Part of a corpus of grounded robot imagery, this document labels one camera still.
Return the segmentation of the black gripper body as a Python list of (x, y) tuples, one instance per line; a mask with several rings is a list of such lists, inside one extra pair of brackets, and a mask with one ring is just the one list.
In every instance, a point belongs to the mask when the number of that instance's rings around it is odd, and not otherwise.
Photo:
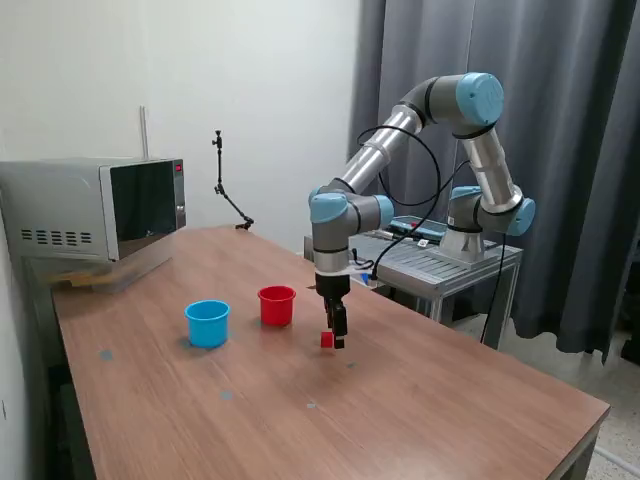
[(350, 292), (350, 276), (316, 273), (315, 289), (324, 299), (341, 300)]

